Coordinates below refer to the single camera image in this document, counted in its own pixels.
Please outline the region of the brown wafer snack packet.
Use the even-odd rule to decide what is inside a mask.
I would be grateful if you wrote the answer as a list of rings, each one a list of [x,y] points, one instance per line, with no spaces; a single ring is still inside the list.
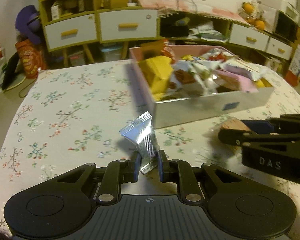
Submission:
[[[220,129],[234,129],[240,131],[250,131],[250,128],[238,118],[229,118],[221,123]]]

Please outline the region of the small silver foil packet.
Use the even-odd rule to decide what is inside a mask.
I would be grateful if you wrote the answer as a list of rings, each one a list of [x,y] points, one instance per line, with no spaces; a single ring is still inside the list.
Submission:
[[[149,112],[143,113],[122,128],[120,134],[133,143],[141,155],[140,172],[142,174],[147,174],[157,166],[157,153],[160,147]]]

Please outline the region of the pink snack packet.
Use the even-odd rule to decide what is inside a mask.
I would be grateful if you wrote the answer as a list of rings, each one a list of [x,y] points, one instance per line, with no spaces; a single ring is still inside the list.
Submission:
[[[213,74],[217,76],[215,83],[219,86],[223,86],[233,91],[240,90],[245,93],[258,93],[258,89],[253,81],[247,77],[223,69],[214,70]]]

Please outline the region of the white long snack packet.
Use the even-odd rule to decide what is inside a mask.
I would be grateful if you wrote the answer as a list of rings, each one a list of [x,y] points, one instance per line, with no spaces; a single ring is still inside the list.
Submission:
[[[238,74],[249,78],[253,81],[258,81],[264,77],[269,68],[260,64],[245,62],[238,58],[232,58],[224,63],[221,63],[219,67],[228,72]]]

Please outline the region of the large yellow snack pack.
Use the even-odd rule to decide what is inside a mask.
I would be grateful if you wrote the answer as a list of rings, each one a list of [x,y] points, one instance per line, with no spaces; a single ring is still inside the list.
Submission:
[[[171,62],[171,58],[162,55],[138,62],[155,101],[160,101],[166,94],[173,73]]]

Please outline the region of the red and white candy bag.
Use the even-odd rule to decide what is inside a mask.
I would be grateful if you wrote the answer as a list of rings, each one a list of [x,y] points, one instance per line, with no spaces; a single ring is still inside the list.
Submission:
[[[163,40],[163,48],[161,50],[161,55],[170,58],[171,59],[171,64],[176,63],[175,53],[174,53],[172,47],[169,45],[168,40]]]

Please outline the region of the white pecan kernel bag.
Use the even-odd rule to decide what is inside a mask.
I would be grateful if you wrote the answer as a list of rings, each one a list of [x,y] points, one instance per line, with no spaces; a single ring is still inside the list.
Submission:
[[[173,98],[195,98],[211,94],[190,61],[178,61],[170,75],[167,96]]]

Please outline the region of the red paper bag at right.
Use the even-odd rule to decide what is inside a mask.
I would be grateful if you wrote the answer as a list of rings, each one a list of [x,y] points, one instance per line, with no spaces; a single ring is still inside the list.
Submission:
[[[300,45],[297,46],[292,61],[289,65],[285,80],[292,86],[296,87],[300,80]]]

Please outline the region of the floral tablecloth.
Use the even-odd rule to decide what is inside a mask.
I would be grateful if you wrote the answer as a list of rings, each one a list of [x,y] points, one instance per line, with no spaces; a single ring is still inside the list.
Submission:
[[[245,167],[241,154],[222,144],[216,127],[229,118],[264,120],[300,114],[300,95],[274,71],[272,95],[262,106],[156,130],[171,159],[209,162],[278,189],[292,198],[297,217],[289,233],[300,239],[300,185]],[[0,151],[0,231],[3,210],[16,193],[85,163],[106,166],[128,159],[135,147],[120,129],[147,110],[130,61],[40,72],[12,119]]]

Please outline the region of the pink and silver cardboard box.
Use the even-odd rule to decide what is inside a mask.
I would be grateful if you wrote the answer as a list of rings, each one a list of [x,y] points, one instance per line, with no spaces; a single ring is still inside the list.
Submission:
[[[140,94],[146,104],[146,109],[152,115],[153,127],[156,129],[261,107],[267,103],[274,91],[274,87],[268,82],[268,79],[262,78],[261,81],[265,86],[259,88],[257,93],[234,91],[197,98],[181,98],[156,102],[138,66],[138,62],[143,60],[141,48],[130,48],[129,52]]]

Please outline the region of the black microwave oven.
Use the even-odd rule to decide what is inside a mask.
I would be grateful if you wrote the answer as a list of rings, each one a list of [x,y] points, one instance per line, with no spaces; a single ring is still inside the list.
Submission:
[[[276,12],[273,30],[274,35],[293,42],[296,39],[297,28],[298,24],[288,15],[279,10]]]

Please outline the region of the oranges on fruit stand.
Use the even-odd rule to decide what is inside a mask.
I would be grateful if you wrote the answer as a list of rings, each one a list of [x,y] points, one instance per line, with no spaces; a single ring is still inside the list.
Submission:
[[[264,31],[266,22],[263,17],[263,12],[259,9],[257,2],[242,3],[242,10],[244,12],[244,19],[256,29]]]

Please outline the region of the orange red gift bag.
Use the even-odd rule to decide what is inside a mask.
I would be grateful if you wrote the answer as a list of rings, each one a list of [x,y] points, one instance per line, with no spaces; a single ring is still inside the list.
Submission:
[[[35,45],[29,39],[26,39],[17,42],[15,48],[28,79],[37,78],[39,71],[47,68],[45,51],[41,44]]]

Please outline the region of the wooden cabinet with white drawers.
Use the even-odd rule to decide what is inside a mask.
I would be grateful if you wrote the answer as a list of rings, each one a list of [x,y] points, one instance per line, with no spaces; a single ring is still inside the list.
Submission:
[[[290,59],[292,41],[273,34],[279,9],[258,4],[264,31],[202,0],[38,0],[48,51],[99,42],[181,40],[225,43]]]

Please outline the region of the purple plush toy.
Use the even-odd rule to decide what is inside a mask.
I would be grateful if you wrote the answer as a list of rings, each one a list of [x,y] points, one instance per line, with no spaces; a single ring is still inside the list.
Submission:
[[[27,5],[17,14],[15,28],[33,44],[42,42],[42,24],[40,13],[34,5]]]

